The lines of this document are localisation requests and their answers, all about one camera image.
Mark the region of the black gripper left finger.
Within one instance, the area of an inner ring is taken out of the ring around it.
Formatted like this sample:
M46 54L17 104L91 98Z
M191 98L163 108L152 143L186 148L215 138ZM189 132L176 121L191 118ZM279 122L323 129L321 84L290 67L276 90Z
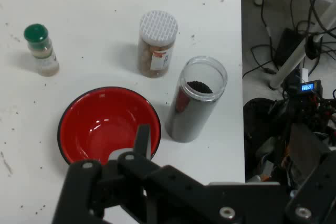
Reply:
M221 186L205 186L172 166L150 160L151 128L140 125L134 149L101 165L70 165L53 223L104 223L104 211L120 206L139 223L242 223L224 204Z

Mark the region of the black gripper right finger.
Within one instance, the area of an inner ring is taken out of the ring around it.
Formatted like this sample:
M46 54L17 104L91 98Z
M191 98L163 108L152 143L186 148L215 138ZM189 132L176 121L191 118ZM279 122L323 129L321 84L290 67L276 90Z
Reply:
M335 223L335 151L307 177L285 214L288 223Z

